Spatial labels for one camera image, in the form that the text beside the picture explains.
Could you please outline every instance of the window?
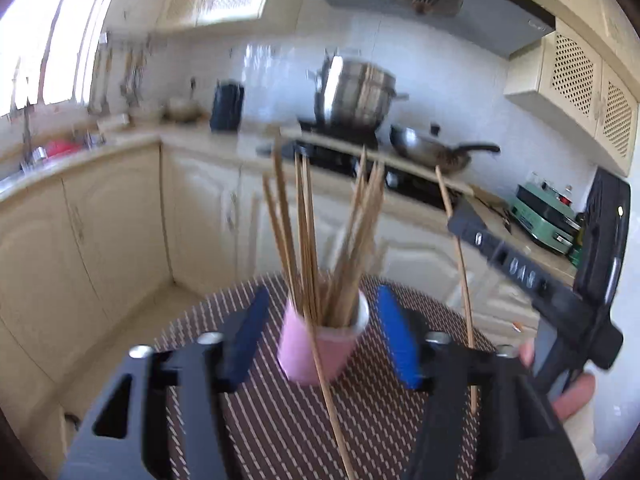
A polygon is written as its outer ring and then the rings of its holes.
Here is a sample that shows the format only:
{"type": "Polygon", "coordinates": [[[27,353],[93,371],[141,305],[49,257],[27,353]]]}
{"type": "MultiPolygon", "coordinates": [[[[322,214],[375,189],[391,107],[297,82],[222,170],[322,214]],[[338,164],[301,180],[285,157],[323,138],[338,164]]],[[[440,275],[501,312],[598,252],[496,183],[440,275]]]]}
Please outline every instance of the window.
{"type": "Polygon", "coordinates": [[[18,108],[27,97],[31,103],[44,104],[88,101],[98,38],[110,1],[14,0],[0,20],[0,116],[10,110],[16,73],[18,108]]]}

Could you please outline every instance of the placemat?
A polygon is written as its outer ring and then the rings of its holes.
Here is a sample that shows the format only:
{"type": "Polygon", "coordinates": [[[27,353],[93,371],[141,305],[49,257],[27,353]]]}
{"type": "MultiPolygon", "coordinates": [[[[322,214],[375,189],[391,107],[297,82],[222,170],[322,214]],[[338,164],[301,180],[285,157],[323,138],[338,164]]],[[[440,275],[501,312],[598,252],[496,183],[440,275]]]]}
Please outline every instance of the placemat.
{"type": "MultiPolygon", "coordinates": [[[[356,476],[396,480],[408,463],[426,394],[405,389],[393,372],[376,310],[376,289],[382,283],[392,287],[403,306],[426,314],[432,330],[450,333],[461,344],[466,331],[459,314],[415,289],[372,276],[361,282],[370,305],[369,326],[345,371],[332,383],[332,393],[356,476]]],[[[288,381],[276,358],[288,294],[279,274],[241,283],[187,309],[156,338],[156,350],[179,348],[215,330],[226,314],[248,306],[261,285],[268,288],[271,304],[254,364],[240,390],[225,395],[226,423],[244,478],[346,478],[320,387],[288,381]]],[[[477,330],[475,335],[476,348],[494,348],[477,330]]],[[[167,413],[171,460],[174,477],[186,480],[177,393],[177,387],[171,388],[167,413]]],[[[467,413],[458,480],[471,478],[478,434],[478,416],[467,413]]]]}

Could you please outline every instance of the black kettle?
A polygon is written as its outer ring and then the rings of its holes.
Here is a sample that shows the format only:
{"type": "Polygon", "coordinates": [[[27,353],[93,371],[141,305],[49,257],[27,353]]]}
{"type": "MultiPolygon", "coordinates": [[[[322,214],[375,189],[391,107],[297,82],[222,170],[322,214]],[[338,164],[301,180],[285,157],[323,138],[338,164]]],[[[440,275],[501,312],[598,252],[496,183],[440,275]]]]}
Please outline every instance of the black kettle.
{"type": "Polygon", "coordinates": [[[242,117],[244,87],[235,81],[218,82],[209,126],[211,131],[237,132],[242,117]]]}

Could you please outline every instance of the pink cup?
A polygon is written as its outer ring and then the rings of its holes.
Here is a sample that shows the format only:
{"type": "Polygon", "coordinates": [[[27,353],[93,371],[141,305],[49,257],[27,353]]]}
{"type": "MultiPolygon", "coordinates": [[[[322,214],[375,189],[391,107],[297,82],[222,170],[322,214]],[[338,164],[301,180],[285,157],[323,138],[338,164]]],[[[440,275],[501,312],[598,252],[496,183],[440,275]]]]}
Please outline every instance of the pink cup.
{"type": "MultiPolygon", "coordinates": [[[[369,303],[362,291],[358,292],[358,311],[355,322],[347,328],[316,327],[316,342],[324,376],[335,379],[356,348],[358,338],[369,324],[369,303]]],[[[293,307],[291,298],[287,307],[278,345],[278,362],[290,381],[300,384],[319,384],[316,364],[305,319],[293,307]]]]}

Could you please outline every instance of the stainless steel pot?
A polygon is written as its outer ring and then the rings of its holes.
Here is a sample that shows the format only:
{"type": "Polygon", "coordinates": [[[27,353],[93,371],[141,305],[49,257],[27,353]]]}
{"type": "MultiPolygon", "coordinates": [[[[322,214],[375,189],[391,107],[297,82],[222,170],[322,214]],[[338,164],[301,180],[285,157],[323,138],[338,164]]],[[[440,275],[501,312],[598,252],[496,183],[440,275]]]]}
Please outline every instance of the stainless steel pot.
{"type": "Polygon", "coordinates": [[[471,162],[469,152],[500,153],[500,146],[489,143],[459,144],[450,148],[411,128],[395,125],[391,126],[389,139],[399,155],[428,168],[440,166],[443,174],[464,170],[471,162]]]}
{"type": "Polygon", "coordinates": [[[396,78],[373,63],[327,57],[320,72],[306,72],[316,83],[314,112],[319,124],[375,131],[394,100],[408,94],[396,93],[396,78]]]}

